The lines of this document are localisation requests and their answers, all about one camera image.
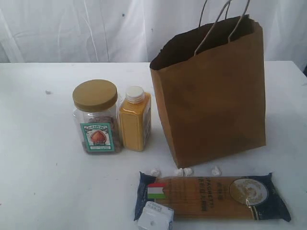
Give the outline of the large brown paper bag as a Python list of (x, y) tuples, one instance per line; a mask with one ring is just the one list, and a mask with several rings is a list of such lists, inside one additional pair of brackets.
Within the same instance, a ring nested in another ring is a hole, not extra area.
[(263, 31), (245, 12), (174, 36), (150, 71), (177, 167), (265, 146)]

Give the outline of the small white carton box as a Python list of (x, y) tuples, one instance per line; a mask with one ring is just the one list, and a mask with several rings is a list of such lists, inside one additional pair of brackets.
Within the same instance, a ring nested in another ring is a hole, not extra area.
[(172, 230), (173, 220), (173, 209), (148, 201), (142, 210), (137, 225), (140, 230)]

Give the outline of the yellow spice bottle white cap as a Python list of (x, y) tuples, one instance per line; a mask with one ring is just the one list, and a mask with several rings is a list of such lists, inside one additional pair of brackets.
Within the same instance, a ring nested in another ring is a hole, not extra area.
[(151, 95), (140, 86), (130, 86), (119, 109), (123, 145), (133, 151), (144, 150), (151, 132)]

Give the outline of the nut jar with gold lid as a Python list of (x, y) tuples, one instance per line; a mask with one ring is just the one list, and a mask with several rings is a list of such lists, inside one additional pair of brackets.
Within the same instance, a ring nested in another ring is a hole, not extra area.
[(118, 126), (118, 91), (108, 80), (89, 80), (73, 93), (73, 117), (88, 154), (118, 153), (122, 149)]

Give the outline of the spaghetti packet dark blue ends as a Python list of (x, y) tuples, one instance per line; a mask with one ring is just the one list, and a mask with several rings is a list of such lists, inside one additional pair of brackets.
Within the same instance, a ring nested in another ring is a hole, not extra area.
[(290, 213), (272, 174), (241, 177), (163, 177), (140, 174), (134, 220), (145, 204), (156, 202), (178, 219), (283, 219)]

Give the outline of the white backdrop curtain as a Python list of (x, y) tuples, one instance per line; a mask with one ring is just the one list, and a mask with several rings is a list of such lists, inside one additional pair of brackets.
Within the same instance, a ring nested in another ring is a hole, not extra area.
[[(215, 21), (223, 0), (3, 0), (0, 60), (147, 62), (173, 36)], [(266, 60), (307, 63), (307, 3), (253, 0)]]

